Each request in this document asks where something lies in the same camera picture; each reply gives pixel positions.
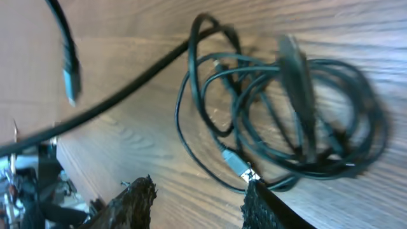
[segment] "coiled cable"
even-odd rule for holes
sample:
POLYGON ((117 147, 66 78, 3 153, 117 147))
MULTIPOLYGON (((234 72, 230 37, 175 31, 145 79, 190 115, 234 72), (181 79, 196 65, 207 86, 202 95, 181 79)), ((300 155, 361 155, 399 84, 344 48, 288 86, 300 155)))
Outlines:
POLYGON ((320 112, 316 111, 315 119, 321 121, 327 133, 326 140, 330 147, 323 152, 314 152, 316 154, 316 160, 314 162, 308 162, 306 160, 308 155, 307 150, 312 149, 304 149, 305 146, 302 136, 305 135, 308 140, 313 139, 313 137, 308 135, 309 132, 303 131, 304 125, 300 122, 298 113, 293 114, 294 119, 297 121, 296 130, 298 142, 295 144, 291 142, 284 125, 277 116, 276 109, 263 92, 264 87, 269 84, 270 81, 283 81, 284 77, 290 76, 281 71, 281 65, 277 62, 267 64, 259 59, 242 55, 237 34, 231 27, 222 27, 221 30, 234 47, 235 53, 212 53, 198 59, 197 36, 200 25, 205 20, 211 22, 214 27, 219 27, 218 21, 204 14, 199 15, 192 25, 190 41, 188 43, 189 71, 181 83, 176 101, 175 122, 180 140, 186 151, 210 177, 232 191, 237 193, 244 192, 244 189, 233 187, 218 178, 196 157, 185 140, 179 124, 179 110, 188 80, 190 81, 191 94, 195 107, 220 151, 228 148, 243 155, 244 146, 251 152, 259 155, 262 159, 288 171, 286 176, 278 178, 276 182, 269 184, 266 182, 269 190, 287 191, 302 177, 318 180, 356 177, 383 153, 387 144, 388 124, 366 77, 354 66, 339 60, 314 59, 307 61, 311 78, 347 96, 353 110, 350 125, 345 127, 344 130, 334 128, 324 119, 320 112), (227 66, 219 64, 222 59, 236 59, 237 67, 228 69, 227 66), (216 64, 217 73, 203 82, 200 88, 197 68, 200 64, 208 60, 218 63, 216 64), (207 88, 210 83, 219 78, 222 80, 226 91, 229 92, 232 97, 231 123, 226 130, 219 130, 215 126, 205 108, 207 88), (243 80, 250 80, 249 85, 245 89, 242 88, 243 80), (250 122, 250 106, 258 95, 273 121, 276 123, 283 139, 291 149, 290 153, 270 147, 266 141, 260 137, 254 125, 250 122), (366 120, 368 124, 367 134, 357 145, 354 145, 350 140, 355 135, 363 120, 366 120), (246 136, 242 134, 243 130, 241 126, 247 132, 249 138, 246 138, 246 136), (227 146, 220 140, 220 138, 228 137, 231 134, 233 134, 235 138, 236 145, 234 147, 227 146), (331 159, 331 155, 336 155, 339 159, 331 159))

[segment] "wooden surface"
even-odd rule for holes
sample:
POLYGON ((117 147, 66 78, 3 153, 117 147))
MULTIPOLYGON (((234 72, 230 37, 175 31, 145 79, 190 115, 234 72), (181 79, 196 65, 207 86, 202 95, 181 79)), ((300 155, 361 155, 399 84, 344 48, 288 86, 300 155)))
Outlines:
POLYGON ((51 126, 62 82, 61 38, 45 2, 0 1, 0 142, 51 126))
MULTIPOLYGON (((245 52, 255 57, 273 60, 273 36, 289 32, 309 57, 340 59, 360 67, 390 114, 393 129, 386 153, 358 179, 304 179, 278 196, 317 228, 407 227, 404 1, 64 0, 62 5, 78 46, 84 94, 77 108, 60 99, 60 119, 91 107, 134 79, 186 39, 194 17, 203 11, 233 24, 245 52)), ((48 13, 32 11, 43 13, 38 23, 54 26, 48 13)), ((228 46, 221 36, 214 36, 202 43, 200 55, 223 50, 228 46)), ((108 202, 124 189, 122 180, 150 174, 158 189, 151 209, 152 228, 239 228, 243 196, 209 178, 187 155, 175 132, 174 104, 186 66, 183 55, 114 109, 63 135, 58 157, 86 200, 108 202)), ((210 67, 202 68, 203 78, 210 67)), ((329 90, 318 90, 323 105, 346 120, 346 101, 329 90)), ((280 115, 289 116, 278 82, 267 91, 280 115)), ((230 117, 229 99, 219 84, 210 87, 207 108, 218 125, 230 117)), ((181 109, 181 126, 198 157, 219 177, 244 187, 225 167, 193 107, 189 89, 181 109)), ((284 148, 260 105, 254 105, 253 117, 261 134, 276 148, 284 148)), ((282 173, 260 164, 266 179, 282 173)))

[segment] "wooden table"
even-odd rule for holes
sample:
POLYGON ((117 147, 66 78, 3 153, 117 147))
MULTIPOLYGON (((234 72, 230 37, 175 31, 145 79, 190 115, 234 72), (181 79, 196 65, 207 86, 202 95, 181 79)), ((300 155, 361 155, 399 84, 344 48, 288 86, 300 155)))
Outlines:
MULTIPOLYGON (((75 109, 61 102, 60 119, 117 91, 188 37, 193 19, 210 12, 238 30, 244 50, 273 60, 278 33, 293 33, 309 57, 340 59, 360 67, 389 111, 393 126, 386 153, 358 179, 304 179, 278 196, 317 228, 406 228, 407 82, 404 1, 318 0, 84 0, 62 1, 78 46, 84 94, 75 109)), ((230 50, 221 36, 204 41, 200 54, 230 50)), ((120 182, 150 174, 158 188, 152 228, 239 228, 243 195, 209 178, 187 155, 174 126, 174 104, 187 70, 186 55, 137 93, 90 123, 63 135, 59 159, 87 201, 108 202, 120 182)), ((211 72, 202 68, 202 75, 211 72)), ((267 91, 287 115, 278 83, 267 91)), ((345 117, 346 104, 322 96, 345 117)), ((207 109, 224 125, 229 95, 210 88, 207 109)), ((228 169, 200 121, 187 89, 181 122, 196 154, 216 174, 244 187, 228 169)), ((260 105, 256 126, 271 144, 284 143, 260 105)), ((261 163, 266 179, 282 171, 261 163)))
POLYGON ((42 1, 0 1, 0 142, 57 121, 62 83, 60 32, 42 1))

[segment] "silver connector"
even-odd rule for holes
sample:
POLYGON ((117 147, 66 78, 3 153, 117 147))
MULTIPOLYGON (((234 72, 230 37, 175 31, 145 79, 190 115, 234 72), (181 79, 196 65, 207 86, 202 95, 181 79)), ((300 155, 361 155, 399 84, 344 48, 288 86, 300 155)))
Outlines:
POLYGON ((213 64, 214 64, 214 67, 216 67, 216 66, 220 65, 221 62, 219 60, 214 60, 213 64))
MULTIPOLYGON (((56 126, 56 123, 55 122, 53 122, 52 123, 52 127, 55 127, 56 126)), ((54 137, 52 137, 51 139, 50 139, 50 145, 52 145, 52 146, 57 146, 57 144, 58 144, 58 136, 54 136, 54 137)))
POLYGON ((68 98, 69 104, 72 107, 76 106, 79 95, 81 93, 81 79, 79 73, 69 72, 64 69, 64 81, 65 81, 65 90, 66 96, 68 98))
MULTIPOLYGON (((15 120, 14 121, 14 142, 18 142, 19 141, 19 135, 20 135, 20 131, 18 131, 18 127, 17 127, 17 123, 15 120)), ((17 162, 17 156, 15 153, 12 153, 10 155, 10 170, 11 173, 13 175, 16 174, 17 170, 16 170, 16 162, 17 162)))
POLYGON ((247 169, 241 176, 246 183, 252 180, 259 180, 260 176, 257 175, 251 168, 247 169))
POLYGON ((127 181, 121 181, 121 185, 126 186, 126 188, 128 188, 131 184, 130 182, 127 181))

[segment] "black cord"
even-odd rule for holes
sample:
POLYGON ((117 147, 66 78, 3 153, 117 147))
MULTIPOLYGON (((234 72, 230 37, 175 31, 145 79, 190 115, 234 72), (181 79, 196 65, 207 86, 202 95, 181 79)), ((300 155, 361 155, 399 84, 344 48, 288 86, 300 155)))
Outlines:
POLYGON ((71 103, 75 106, 76 101, 81 93, 81 75, 80 75, 80 64, 76 56, 76 47, 74 40, 71 35, 71 30, 69 29, 68 22, 66 20, 64 11, 59 5, 57 0, 45 0, 53 13, 55 20, 62 33, 62 38, 64 39, 64 83, 66 88, 66 95, 71 103))
MULTIPOLYGON (((206 29, 202 31, 198 36, 198 41, 201 39, 205 39, 206 37, 215 34, 219 31, 222 31, 223 27, 214 27, 210 29, 206 29)), ((117 103, 121 102, 123 99, 128 97, 130 94, 135 92, 137 89, 142 87, 145 83, 149 80, 154 78, 162 69, 166 68, 169 64, 171 64, 176 58, 178 58, 181 54, 183 54, 188 49, 188 40, 181 43, 178 47, 174 50, 166 54, 163 58, 161 58, 157 63, 153 64, 150 68, 145 70, 142 74, 136 77, 135 80, 130 82, 127 86, 123 87, 121 90, 116 92, 110 98, 102 101, 95 107, 85 111, 84 113, 79 114, 71 118, 70 120, 63 121, 56 125, 53 128, 48 128, 42 131, 39 131, 35 134, 32 134, 20 142, 11 142, 5 146, 0 148, 0 157, 10 155, 14 152, 21 152, 23 149, 29 148, 31 146, 38 145, 39 143, 49 140, 52 137, 58 136, 63 134, 67 131, 70 131, 85 122, 95 118, 96 116, 100 115, 101 113, 107 111, 108 109, 112 108, 117 103)))
MULTIPOLYGON (((190 39, 180 44, 157 63, 152 65, 149 69, 144 71, 135 80, 122 88, 119 92, 116 92, 113 96, 96 105, 94 108, 85 111, 70 120, 63 121, 53 128, 42 130, 36 134, 33 134, 20 142, 14 142, 5 145, 0 148, 0 156, 10 155, 14 152, 21 152, 23 149, 39 144, 40 142, 51 139, 56 135, 63 134, 73 128, 84 124, 92 118, 107 111, 117 103, 121 102, 131 93, 142 87, 145 83, 156 76, 162 69, 167 67, 171 62, 178 58, 187 49, 190 49, 189 55, 189 72, 185 76, 176 105, 176 127, 181 138, 181 142, 186 148, 186 151, 191 155, 192 159, 203 168, 211 177, 220 182, 223 186, 237 192, 244 192, 243 189, 238 189, 230 186, 226 182, 216 177, 191 151, 186 143, 179 126, 179 105, 181 103, 184 88, 188 80, 191 80, 191 91, 193 94, 193 100, 195 105, 207 124, 211 135, 213 136, 215 143, 219 149, 225 149, 226 146, 219 140, 220 137, 226 137, 233 133, 236 139, 236 150, 239 153, 243 153, 242 145, 250 149, 251 151, 262 156, 265 160, 275 163, 290 173, 284 177, 280 177, 277 182, 268 184, 269 189, 274 191, 286 191, 292 188, 300 177, 307 177, 312 179, 335 179, 345 176, 355 176, 360 171, 365 169, 369 164, 375 161, 383 152, 387 142, 387 122, 383 111, 380 109, 379 104, 375 100, 375 96, 366 81, 366 78, 356 68, 339 62, 336 60, 310 60, 309 66, 312 73, 312 77, 316 80, 325 83, 327 86, 343 92, 352 101, 354 108, 354 116, 352 118, 352 124, 346 128, 346 131, 339 132, 328 123, 324 122, 321 116, 318 116, 324 124, 326 130, 330 133, 329 142, 331 148, 327 151, 318 154, 318 160, 315 164, 303 163, 301 155, 302 152, 302 136, 298 134, 298 142, 295 146, 290 142, 283 125, 277 118, 275 110, 270 101, 266 100, 265 94, 262 92, 263 86, 265 86, 270 80, 277 77, 279 72, 279 66, 274 64, 266 64, 258 59, 252 57, 246 57, 241 55, 240 43, 238 36, 233 28, 228 26, 222 26, 214 18, 202 14, 197 17, 193 23, 190 39), (201 23, 204 20, 209 20, 213 24, 213 28, 206 29, 199 32, 201 23), (217 33, 222 32, 229 40, 229 42, 235 47, 236 53, 214 53, 197 60, 197 45, 200 40, 217 33), (203 85, 202 89, 198 84, 197 67, 204 61, 210 59, 223 59, 234 58, 238 61, 238 67, 235 69, 225 69, 224 71, 218 71, 215 75, 211 76, 203 85), (347 71, 352 72, 353 77, 345 71, 339 71, 336 67, 342 67, 347 71), (318 71, 329 73, 335 80, 325 77, 324 74, 319 74, 318 71), (238 74, 238 80, 234 81, 232 74, 238 74), (209 83, 216 78, 221 78, 226 89, 232 94, 233 102, 231 105, 232 122, 226 131, 219 130, 215 124, 210 120, 209 115, 205 110, 205 92, 209 83), (242 80, 249 78, 251 84, 245 90, 242 90, 242 80), (260 136, 249 121, 249 106, 253 103, 257 94, 260 94, 261 100, 266 104, 270 115, 273 117, 278 128, 280 129, 283 138, 287 141, 288 145, 292 149, 293 154, 287 154, 277 151, 269 147, 260 136), (364 140, 354 147, 344 147, 347 145, 348 140, 355 133, 357 126, 359 125, 359 118, 364 117, 369 124, 369 133, 364 140), (249 133, 249 137, 255 142, 255 145, 250 145, 249 141, 241 134, 240 127, 237 125, 241 121, 245 129, 249 133), (378 146, 373 152, 370 152, 373 145, 374 135, 380 136, 378 146), (329 155, 337 154, 341 156, 341 160, 334 161, 328 158, 329 155), (297 160, 298 163, 292 163, 290 160, 297 160)), ((299 132, 301 132, 300 124, 297 124, 299 132)))
POLYGON ((316 154, 316 162, 307 162, 305 160, 307 150, 303 150, 302 135, 307 137, 308 144, 310 142, 309 139, 313 137, 310 137, 308 132, 303 131, 301 120, 297 118, 298 114, 293 114, 294 119, 297 121, 298 142, 296 144, 291 142, 287 136, 284 125, 277 116, 273 104, 263 92, 264 87, 267 86, 270 81, 280 79, 279 77, 284 78, 289 76, 285 75, 285 72, 280 71, 278 63, 267 64, 261 60, 241 55, 238 37, 231 27, 223 27, 221 30, 235 48, 236 53, 213 53, 197 59, 197 37, 200 25, 204 20, 211 22, 214 27, 219 27, 219 22, 208 15, 198 16, 192 25, 189 42, 189 71, 181 83, 176 102, 175 121, 179 137, 186 151, 209 176, 221 185, 237 193, 244 192, 244 189, 229 185, 211 172, 210 169, 195 156, 185 140, 179 125, 179 109, 188 80, 190 80, 191 94, 195 106, 220 151, 231 148, 231 146, 226 146, 219 138, 233 134, 236 140, 234 151, 244 155, 242 146, 245 146, 253 153, 261 156, 264 160, 268 160, 289 172, 288 175, 279 177, 276 182, 267 184, 269 190, 287 191, 291 189, 301 177, 320 180, 356 177, 356 175, 360 174, 383 153, 387 143, 388 124, 363 73, 355 67, 338 60, 315 59, 308 60, 307 62, 311 77, 313 80, 319 81, 347 96, 352 104, 353 116, 350 125, 345 127, 345 130, 339 130, 332 127, 320 112, 317 111, 315 118, 322 122, 325 131, 328 133, 326 140, 330 144, 330 147, 324 152, 316 154), (217 64, 217 73, 210 76, 203 83, 202 88, 200 88, 197 73, 198 66, 208 60, 220 63, 221 59, 236 59, 237 67, 228 69, 225 65, 217 64), (228 91, 232 97, 231 124, 224 131, 219 130, 215 126, 205 109, 205 94, 207 88, 211 82, 218 78, 222 80, 226 91, 228 91), (243 80, 251 81, 249 86, 245 89, 242 88, 241 84, 243 80), (291 153, 285 153, 271 148, 260 137, 250 122, 250 106, 257 95, 259 95, 262 103, 276 123, 283 139, 291 149, 291 153), (368 124, 368 133, 354 146, 350 143, 350 140, 361 125, 362 119, 366 120, 368 124), (241 126, 243 126, 247 132, 249 139, 242 134, 243 130, 241 126), (373 147, 375 141, 378 143, 378 146, 373 147), (336 155, 340 159, 331 159, 331 155, 336 155))

